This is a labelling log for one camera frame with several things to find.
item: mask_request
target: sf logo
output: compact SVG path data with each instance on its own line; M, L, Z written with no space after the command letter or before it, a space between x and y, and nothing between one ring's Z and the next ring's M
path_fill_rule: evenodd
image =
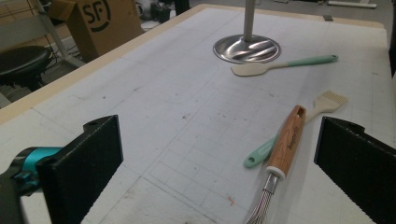
M87 22L92 32L100 32L110 24L110 7L107 0L98 0L82 7L88 17Z

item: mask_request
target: cutting mat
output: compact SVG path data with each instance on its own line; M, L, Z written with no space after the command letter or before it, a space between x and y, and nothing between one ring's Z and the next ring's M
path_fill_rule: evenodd
M328 116L356 122L395 147L384 29L256 14L253 33L277 41L276 60L335 54L339 62L236 77L214 43L243 31L241 10L206 8L0 127L1 170L25 147L64 146L82 125L120 116L124 163L83 223L243 223L266 175L243 160L297 104L326 90L349 97ZM320 117L304 128L269 223L372 223L314 163ZM50 223L40 194L31 223Z

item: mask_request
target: whisk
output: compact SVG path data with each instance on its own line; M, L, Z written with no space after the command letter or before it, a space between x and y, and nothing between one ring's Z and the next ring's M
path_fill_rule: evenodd
M297 105L290 112L280 130L267 165L269 172L262 191L262 197L245 224L262 224L265 220L271 197L274 195L278 180L288 174L300 137L303 132L305 108Z

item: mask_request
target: stool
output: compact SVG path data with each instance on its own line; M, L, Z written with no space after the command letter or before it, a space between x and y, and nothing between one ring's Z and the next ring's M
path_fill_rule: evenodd
M50 49L40 46L20 47L0 53L0 85L18 84L36 91L45 85L41 73L52 61Z

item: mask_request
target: whisk handle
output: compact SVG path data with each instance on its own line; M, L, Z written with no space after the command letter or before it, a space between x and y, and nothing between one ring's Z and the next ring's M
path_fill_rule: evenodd
M267 171L284 179L289 172L300 137L303 132L305 120L305 108L297 105L286 118L280 130Z

